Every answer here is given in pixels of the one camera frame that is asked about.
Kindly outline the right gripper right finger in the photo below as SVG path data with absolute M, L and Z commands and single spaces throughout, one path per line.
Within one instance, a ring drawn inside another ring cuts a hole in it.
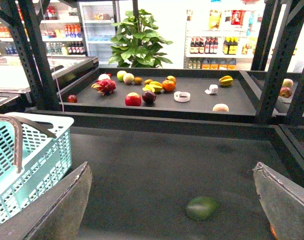
M 253 169 L 260 204 L 279 240 L 304 240 L 304 188 L 262 162 Z

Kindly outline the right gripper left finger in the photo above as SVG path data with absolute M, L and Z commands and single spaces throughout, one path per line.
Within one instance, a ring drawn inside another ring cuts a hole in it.
M 88 162 L 0 225 L 0 240 L 74 240 L 92 184 Z

